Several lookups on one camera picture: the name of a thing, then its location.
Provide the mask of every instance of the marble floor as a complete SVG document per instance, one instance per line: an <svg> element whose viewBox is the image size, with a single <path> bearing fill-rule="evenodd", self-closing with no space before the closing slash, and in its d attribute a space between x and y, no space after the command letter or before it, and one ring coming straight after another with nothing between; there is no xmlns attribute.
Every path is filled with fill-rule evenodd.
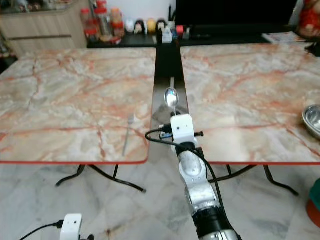
<svg viewBox="0 0 320 240"><path fill-rule="evenodd" d="M55 183L77 170L65 165L0 165L0 240L17 240L33 229L82 213L81 238L96 240L196 240L184 197L178 161L167 146L158 147L142 165L120 166L118 177L147 189L146 194L109 181L86 168L77 179ZM213 166L217 176L227 174ZM112 173L114 166L102 166ZM232 166L233 170L241 166ZM275 180L299 197L271 185L259 166L220 183L230 222L244 240L318 240L320 228L308 218L308 192L320 166L271 166ZM29 240L58 240L46 228Z"/></svg>

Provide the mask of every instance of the jar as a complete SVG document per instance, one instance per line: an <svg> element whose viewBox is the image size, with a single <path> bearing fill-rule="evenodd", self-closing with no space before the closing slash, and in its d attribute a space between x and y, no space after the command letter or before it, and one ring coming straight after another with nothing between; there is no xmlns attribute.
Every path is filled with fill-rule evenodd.
<svg viewBox="0 0 320 240"><path fill-rule="evenodd" d="M90 10L89 8L81 8L81 22L84 29L86 29L88 26L88 20L90 19Z"/></svg>
<svg viewBox="0 0 320 240"><path fill-rule="evenodd" d="M107 7L107 1L106 0L97 0L96 1L96 7L97 8L106 8Z"/></svg>
<svg viewBox="0 0 320 240"><path fill-rule="evenodd" d="M87 28L84 30L84 34L88 43L96 43L99 41L98 31L96 28Z"/></svg>
<svg viewBox="0 0 320 240"><path fill-rule="evenodd" d="M105 7L98 7L94 10L94 14L99 20L100 32L102 36L111 36L110 23L108 22L107 9Z"/></svg>
<svg viewBox="0 0 320 240"><path fill-rule="evenodd" d="M117 7L111 9L111 22L115 24L122 22L122 13Z"/></svg>
<svg viewBox="0 0 320 240"><path fill-rule="evenodd" d="M124 22L121 21L119 23L112 23L113 33L115 37L122 38L125 35L125 25Z"/></svg>

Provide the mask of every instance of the black cable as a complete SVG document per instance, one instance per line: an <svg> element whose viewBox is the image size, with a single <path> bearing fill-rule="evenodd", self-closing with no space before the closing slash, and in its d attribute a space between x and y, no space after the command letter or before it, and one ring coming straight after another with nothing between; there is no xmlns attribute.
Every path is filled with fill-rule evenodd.
<svg viewBox="0 0 320 240"><path fill-rule="evenodd" d="M33 230L32 232L28 233L27 235L25 235L23 238L21 238L20 240L24 240L26 239L27 237L29 237L30 235L34 234L35 232L41 230L41 229L44 229L44 228L47 228L47 227L57 227L58 229L61 229L62 228L62 225L64 224L64 221L63 220L60 220L60 221L57 221L55 223L51 223L51 224L48 224L48 225L44 225L44 226L41 226L35 230Z"/></svg>
<svg viewBox="0 0 320 240"><path fill-rule="evenodd" d="M166 145L172 145L172 146L176 146L178 148L181 148L181 149L184 149L186 151L189 151L189 152L192 152L193 154L195 154L196 156L198 156L202 161L204 161L205 165L209 168L209 171L212 175L212 180L214 181L214 185L215 185L215 189L216 189L216 193L218 195L218 199L219 199L219 202L220 202L220 205L221 205L221 209L222 209L222 212L224 214L224 216L226 217L229 225L231 226L232 230L234 230L234 228L232 227L231 223L229 222L229 219L227 217L227 213L226 213L226 210L225 210L225 206L224 206L224 202L222 200L222 196L221 196L221 192L220 192L220 188L219 188L219 184L218 184L218 181L217 181L217 177L215 175L215 172L214 170L212 169L211 165L208 163L208 161L203 157L201 156L196 150L193 150L191 148L188 148L188 147L185 147L181 144L177 144L177 143L174 143L174 142L169 142L169 141L164 141L164 140L158 140L158 139L155 139L155 138L151 138L149 137L150 134L152 133L156 133L156 132L161 132L162 129L153 129L153 130L150 130L148 131L144 137L151 141L151 142L155 142L155 143L160 143L160 144L166 144Z"/></svg>

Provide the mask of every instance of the white wall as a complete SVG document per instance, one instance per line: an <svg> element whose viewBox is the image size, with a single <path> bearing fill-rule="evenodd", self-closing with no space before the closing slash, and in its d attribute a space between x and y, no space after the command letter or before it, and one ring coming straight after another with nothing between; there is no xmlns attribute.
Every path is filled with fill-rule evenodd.
<svg viewBox="0 0 320 240"><path fill-rule="evenodd" d="M106 0L107 8L118 7L122 11L123 19L159 18L168 20L169 5L171 14L176 9L176 0Z"/></svg>

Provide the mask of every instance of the metal bowl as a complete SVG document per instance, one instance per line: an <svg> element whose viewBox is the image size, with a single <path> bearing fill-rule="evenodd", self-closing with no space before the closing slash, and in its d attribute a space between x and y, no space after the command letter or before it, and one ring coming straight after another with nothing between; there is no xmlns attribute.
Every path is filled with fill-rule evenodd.
<svg viewBox="0 0 320 240"><path fill-rule="evenodd" d="M302 113L303 121L316 138L320 139L320 105L310 105Z"/></svg>

